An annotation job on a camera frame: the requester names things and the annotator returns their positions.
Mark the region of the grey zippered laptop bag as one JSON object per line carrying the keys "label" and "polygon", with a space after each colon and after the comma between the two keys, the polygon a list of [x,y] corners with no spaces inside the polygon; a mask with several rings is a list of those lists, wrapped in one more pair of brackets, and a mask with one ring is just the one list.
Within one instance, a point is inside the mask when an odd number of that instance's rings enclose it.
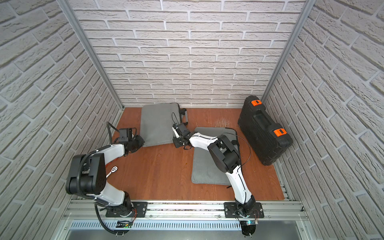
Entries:
{"label": "grey zippered laptop bag", "polygon": [[146,105],[142,107],[140,136],[144,139],[144,148],[172,144],[173,124],[187,117],[187,109],[177,103]]}

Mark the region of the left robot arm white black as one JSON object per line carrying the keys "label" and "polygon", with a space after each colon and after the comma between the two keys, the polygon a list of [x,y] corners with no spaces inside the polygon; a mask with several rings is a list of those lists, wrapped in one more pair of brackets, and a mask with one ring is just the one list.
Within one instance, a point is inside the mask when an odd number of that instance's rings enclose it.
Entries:
{"label": "left robot arm white black", "polygon": [[136,135],[130,140],[74,156],[65,185],[67,194],[93,200],[97,207],[107,209],[113,217],[136,216],[129,194],[108,183],[106,164],[136,152],[144,143],[144,139]]}

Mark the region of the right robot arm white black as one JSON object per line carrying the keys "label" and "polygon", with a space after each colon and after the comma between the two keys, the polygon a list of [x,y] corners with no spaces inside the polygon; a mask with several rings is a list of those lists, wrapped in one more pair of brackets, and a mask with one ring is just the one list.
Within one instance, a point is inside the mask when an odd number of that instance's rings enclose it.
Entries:
{"label": "right robot arm white black", "polygon": [[216,167],[225,173],[234,190],[237,204],[236,214],[241,217],[249,217],[253,214],[256,200],[247,187],[242,173],[240,152],[225,135],[210,137],[201,133],[178,133],[173,129],[173,141],[175,147],[192,146],[210,153]]}

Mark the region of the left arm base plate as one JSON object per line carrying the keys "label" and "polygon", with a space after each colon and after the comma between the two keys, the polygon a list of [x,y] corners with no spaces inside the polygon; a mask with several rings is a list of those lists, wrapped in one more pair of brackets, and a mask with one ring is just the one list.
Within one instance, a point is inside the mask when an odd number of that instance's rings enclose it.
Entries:
{"label": "left arm base plate", "polygon": [[107,208],[107,218],[144,218],[147,212],[148,202],[131,202],[127,207],[124,205]]}

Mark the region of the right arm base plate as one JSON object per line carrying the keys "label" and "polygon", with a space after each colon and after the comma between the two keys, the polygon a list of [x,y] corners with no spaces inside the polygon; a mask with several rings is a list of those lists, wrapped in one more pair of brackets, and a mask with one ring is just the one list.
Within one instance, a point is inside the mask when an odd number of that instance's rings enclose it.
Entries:
{"label": "right arm base plate", "polygon": [[228,219],[235,218],[257,218],[265,217],[262,204],[259,202],[251,203],[250,205],[241,206],[236,202],[224,202],[224,213]]}

